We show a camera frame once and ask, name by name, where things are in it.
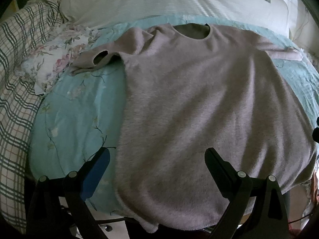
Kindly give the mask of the green plaid blanket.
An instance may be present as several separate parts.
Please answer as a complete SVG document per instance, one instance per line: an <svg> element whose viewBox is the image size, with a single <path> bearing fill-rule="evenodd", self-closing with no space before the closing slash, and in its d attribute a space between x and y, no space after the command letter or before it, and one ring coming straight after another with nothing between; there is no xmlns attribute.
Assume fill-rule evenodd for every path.
<svg viewBox="0 0 319 239"><path fill-rule="evenodd" d="M1 216L25 233L24 175L30 133L41 99L15 75L22 59L63 22L61 0L29 0L1 22Z"/></svg>

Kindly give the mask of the white striped bed sheet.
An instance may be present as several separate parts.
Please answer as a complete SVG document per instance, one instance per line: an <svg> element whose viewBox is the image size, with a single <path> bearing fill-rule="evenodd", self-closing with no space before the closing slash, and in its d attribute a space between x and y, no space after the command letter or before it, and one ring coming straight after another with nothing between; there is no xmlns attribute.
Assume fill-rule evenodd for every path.
<svg viewBox="0 0 319 239"><path fill-rule="evenodd" d="M225 18L289 35L283 0L61 0L59 8L67 20L92 28L178 14Z"/></svg>

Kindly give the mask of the teal floral quilt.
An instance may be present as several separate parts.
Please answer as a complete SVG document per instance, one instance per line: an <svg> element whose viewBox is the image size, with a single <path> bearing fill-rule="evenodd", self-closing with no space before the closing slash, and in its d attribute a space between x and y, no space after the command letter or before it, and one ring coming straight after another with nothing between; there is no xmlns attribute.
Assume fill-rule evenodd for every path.
<svg viewBox="0 0 319 239"><path fill-rule="evenodd" d="M284 48L295 46L290 39L256 25L208 16L163 15L101 29L86 50L116 40L131 27L148 29L166 23L233 26L258 33ZM281 59L273 62L315 126L318 72L310 57L307 58L304 56L301 62ZM74 77L64 70L42 102L33 127L29 166L36 179L42 175L50 179L65 177L70 171L79 170L101 146L115 147L118 142L125 102L125 74L121 63L111 63L106 68ZM110 164L87 204L98 212L112 215L118 214L120 207L113 188L116 150L109 150Z"/></svg>

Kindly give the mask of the white floral pillow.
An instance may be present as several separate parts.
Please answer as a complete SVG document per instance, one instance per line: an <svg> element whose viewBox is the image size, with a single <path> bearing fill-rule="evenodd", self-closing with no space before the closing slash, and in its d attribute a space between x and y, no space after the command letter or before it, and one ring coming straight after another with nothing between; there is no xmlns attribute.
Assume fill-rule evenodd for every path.
<svg viewBox="0 0 319 239"><path fill-rule="evenodd" d="M22 59L15 74L33 84L36 95L47 94L65 69L99 38L98 29L65 23L49 33L48 40Z"/></svg>

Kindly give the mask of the mauve knitted sweater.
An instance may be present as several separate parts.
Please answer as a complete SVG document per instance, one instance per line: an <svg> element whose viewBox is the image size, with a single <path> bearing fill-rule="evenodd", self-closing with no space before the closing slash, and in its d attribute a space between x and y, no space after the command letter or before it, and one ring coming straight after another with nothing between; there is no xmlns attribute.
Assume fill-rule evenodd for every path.
<svg viewBox="0 0 319 239"><path fill-rule="evenodd" d="M252 31L222 25L133 27L82 52L78 74L121 59L126 105L114 190L148 232L197 230L227 206L205 162L213 147L236 170L276 177L282 192L310 179L312 125L274 59L300 61Z"/></svg>

